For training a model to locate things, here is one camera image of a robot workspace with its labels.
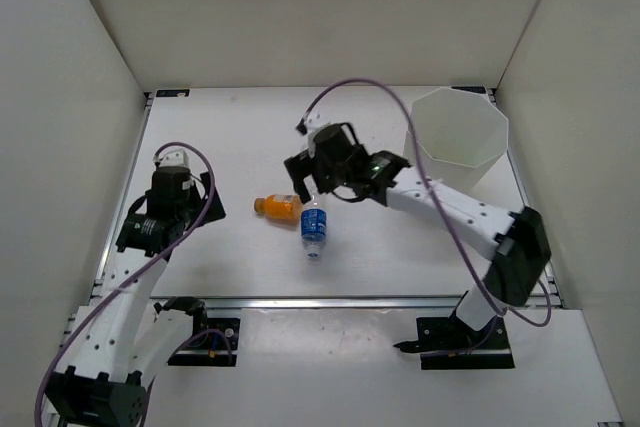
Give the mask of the clear bottle blue label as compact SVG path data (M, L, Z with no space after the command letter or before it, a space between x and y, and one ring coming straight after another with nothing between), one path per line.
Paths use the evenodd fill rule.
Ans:
M301 212L300 234L307 257L317 261L327 241L327 211L324 196L315 187L309 189L309 194L310 200Z

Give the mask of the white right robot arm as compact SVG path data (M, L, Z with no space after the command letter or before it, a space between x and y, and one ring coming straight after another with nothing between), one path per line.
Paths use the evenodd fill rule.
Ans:
M492 320L526 304L551 259L536 210L492 206L422 175L418 166L392 152L370 154L348 122L303 120L296 129L307 146L284 165L302 202L311 199L308 180L322 194L346 187L354 194L351 202L372 200L431 222L449 232L455 245L471 247L488 261L484 276L472 276L475 285L449 322L455 343L476 344Z

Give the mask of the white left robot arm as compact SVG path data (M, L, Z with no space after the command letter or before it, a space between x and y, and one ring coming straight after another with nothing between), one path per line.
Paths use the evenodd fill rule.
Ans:
M116 240L118 252L137 250L146 263L108 269L99 301L79 319L41 384L40 397L63 421L140 425L160 368L176 351L206 342L205 305L190 296L155 304L152 326L144 334L138 329L174 249L225 215L212 170L195 179L184 164L157 163L150 189L131 205Z

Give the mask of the white plastic bin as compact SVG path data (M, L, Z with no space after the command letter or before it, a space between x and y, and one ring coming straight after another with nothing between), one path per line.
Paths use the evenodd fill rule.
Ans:
M509 121L481 86L440 87L411 106L414 133L406 133L404 157L421 153L428 176L470 191L508 149Z

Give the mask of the orange juice bottle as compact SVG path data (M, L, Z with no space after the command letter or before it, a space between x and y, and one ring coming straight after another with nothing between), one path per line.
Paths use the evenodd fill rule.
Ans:
M273 194L256 198L253 208L268 220L293 224L300 220L302 203L298 195Z

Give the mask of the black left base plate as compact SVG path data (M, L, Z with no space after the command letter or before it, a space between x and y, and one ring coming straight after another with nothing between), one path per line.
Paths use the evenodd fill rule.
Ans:
M239 310L206 311L200 330L209 330L172 355L169 366L175 367L235 367L241 332Z

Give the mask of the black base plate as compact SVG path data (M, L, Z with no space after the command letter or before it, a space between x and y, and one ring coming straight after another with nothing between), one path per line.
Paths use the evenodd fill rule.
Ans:
M169 366L175 367L235 367L241 332L239 310L206 311L200 330L209 330L172 355Z
M453 317L419 317L416 330L416 340L398 342L394 348L404 354L417 354L423 371L515 367L503 318L496 317L475 332Z

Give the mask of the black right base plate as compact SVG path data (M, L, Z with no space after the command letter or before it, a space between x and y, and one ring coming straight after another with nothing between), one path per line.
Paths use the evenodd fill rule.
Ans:
M496 317L475 332L453 317L419 317L416 330L416 340L398 342L394 348L404 354L417 354L423 371L515 367L503 318Z

